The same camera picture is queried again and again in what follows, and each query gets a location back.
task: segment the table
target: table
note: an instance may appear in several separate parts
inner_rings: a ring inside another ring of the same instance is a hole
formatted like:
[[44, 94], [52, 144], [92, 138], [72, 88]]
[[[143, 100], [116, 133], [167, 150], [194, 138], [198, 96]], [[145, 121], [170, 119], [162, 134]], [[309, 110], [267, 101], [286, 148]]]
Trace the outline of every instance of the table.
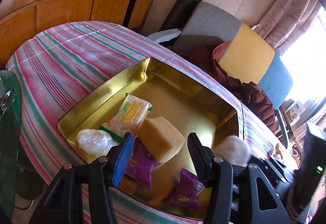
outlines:
[[0, 121], [0, 205], [11, 219], [15, 204], [21, 93], [15, 75], [0, 71], [0, 98], [8, 91], [14, 91], [16, 96], [13, 105]]
[[[190, 76], [232, 105], [238, 115], [239, 137], [249, 144], [253, 155], [267, 157], [269, 149], [279, 142], [230, 92], [172, 51], [120, 25], [97, 21], [67, 23], [26, 41], [6, 66], [21, 86], [20, 141], [48, 184], [66, 162], [83, 164], [57, 131], [58, 119], [100, 84], [148, 56]], [[117, 189], [110, 194], [119, 223], [198, 222], [159, 212]], [[83, 187], [84, 217], [90, 221], [87, 196], [87, 188]]]

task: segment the striped tablecloth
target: striped tablecloth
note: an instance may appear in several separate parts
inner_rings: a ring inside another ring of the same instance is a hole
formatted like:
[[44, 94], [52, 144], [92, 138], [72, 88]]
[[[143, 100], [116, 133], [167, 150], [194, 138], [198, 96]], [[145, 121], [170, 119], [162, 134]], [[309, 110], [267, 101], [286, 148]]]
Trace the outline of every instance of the striped tablecloth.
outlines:
[[[26, 41], [6, 66], [21, 86], [22, 146], [48, 184], [66, 162], [83, 164], [57, 131], [59, 118], [103, 82], [148, 56], [183, 72], [232, 105], [238, 114], [239, 137], [250, 145], [254, 155], [266, 157], [279, 142], [230, 92], [172, 51], [119, 25], [68, 23]], [[196, 222], [159, 212], [116, 189], [110, 192], [119, 223]], [[87, 196], [83, 187], [84, 216], [90, 221]]]

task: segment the snack package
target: snack package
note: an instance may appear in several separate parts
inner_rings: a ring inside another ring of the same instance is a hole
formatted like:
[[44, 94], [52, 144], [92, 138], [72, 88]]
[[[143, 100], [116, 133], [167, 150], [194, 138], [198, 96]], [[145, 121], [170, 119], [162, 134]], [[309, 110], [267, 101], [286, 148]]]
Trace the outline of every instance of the snack package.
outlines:
[[118, 145], [109, 133], [102, 130], [81, 130], [76, 139], [81, 149], [96, 157], [107, 155], [113, 146]]
[[163, 201], [179, 207], [199, 208], [196, 198], [203, 189], [204, 185], [198, 181], [197, 176], [182, 168], [179, 183], [174, 186]]
[[159, 164], [146, 150], [139, 138], [135, 139], [134, 155], [129, 159], [125, 174], [135, 179], [140, 185], [151, 188], [151, 172]]
[[152, 107], [151, 103], [127, 93], [118, 114], [100, 125], [99, 129], [108, 132], [116, 142], [121, 143], [126, 132], [136, 134], [147, 111]]

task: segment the purple snack wrapper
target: purple snack wrapper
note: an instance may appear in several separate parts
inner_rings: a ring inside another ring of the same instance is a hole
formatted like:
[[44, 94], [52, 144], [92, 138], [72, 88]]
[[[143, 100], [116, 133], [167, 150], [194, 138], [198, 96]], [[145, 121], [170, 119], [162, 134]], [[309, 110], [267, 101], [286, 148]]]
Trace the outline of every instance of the purple snack wrapper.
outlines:
[[198, 181], [198, 177], [185, 168], [182, 168], [179, 183], [163, 201], [167, 204], [180, 207], [199, 208], [196, 198], [203, 189], [204, 185]]
[[151, 172], [158, 162], [148, 153], [139, 138], [135, 139], [134, 155], [129, 159], [125, 174], [146, 188], [152, 187]]

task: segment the dark red cloth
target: dark red cloth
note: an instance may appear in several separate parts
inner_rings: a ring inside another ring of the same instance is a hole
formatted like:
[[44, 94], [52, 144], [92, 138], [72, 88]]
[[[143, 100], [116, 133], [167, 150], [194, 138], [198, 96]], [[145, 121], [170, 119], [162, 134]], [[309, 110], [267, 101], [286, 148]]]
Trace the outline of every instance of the dark red cloth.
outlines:
[[242, 83], [239, 79], [228, 76], [217, 60], [222, 57], [218, 53], [224, 51], [222, 48], [215, 50], [211, 45], [203, 45], [187, 52], [182, 57], [214, 77], [275, 133], [275, 113], [272, 102], [255, 83]]

